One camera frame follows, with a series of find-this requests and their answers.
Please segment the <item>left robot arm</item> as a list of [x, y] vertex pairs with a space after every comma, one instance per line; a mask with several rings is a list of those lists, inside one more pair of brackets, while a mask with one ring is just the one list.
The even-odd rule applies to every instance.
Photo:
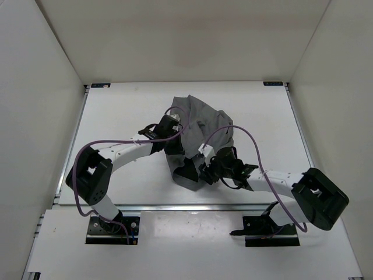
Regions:
[[182, 129], [178, 114], [165, 114], [158, 124], [140, 130], [128, 143], [112, 143], [101, 149], [89, 145], [77, 155], [65, 183], [73, 190], [76, 202], [82, 199], [92, 208], [107, 233], [126, 233], [122, 212], [107, 195], [111, 175], [130, 162], [177, 143], [180, 138], [175, 136]]

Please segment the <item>grey pleated skirt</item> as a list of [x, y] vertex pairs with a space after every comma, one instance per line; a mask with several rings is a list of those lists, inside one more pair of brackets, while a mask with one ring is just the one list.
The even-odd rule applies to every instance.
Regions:
[[206, 185], [200, 178], [199, 166], [205, 158], [198, 149], [204, 143], [214, 151], [234, 145], [233, 129], [220, 127], [233, 125], [233, 120], [223, 110], [215, 110], [194, 96], [173, 98], [171, 114], [180, 116], [183, 134], [171, 141], [165, 150], [172, 180], [190, 191], [198, 191]]

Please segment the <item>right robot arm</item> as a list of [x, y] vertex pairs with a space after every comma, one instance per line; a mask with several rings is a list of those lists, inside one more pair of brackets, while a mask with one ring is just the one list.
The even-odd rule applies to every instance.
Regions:
[[269, 192], [275, 196], [260, 215], [262, 229], [276, 233], [289, 224], [311, 223], [321, 230], [331, 230], [350, 200], [322, 171], [310, 168], [303, 173], [283, 173], [245, 164], [235, 147], [215, 152], [210, 145], [198, 149], [204, 162], [199, 166], [200, 177], [212, 185], [228, 179], [235, 190]]

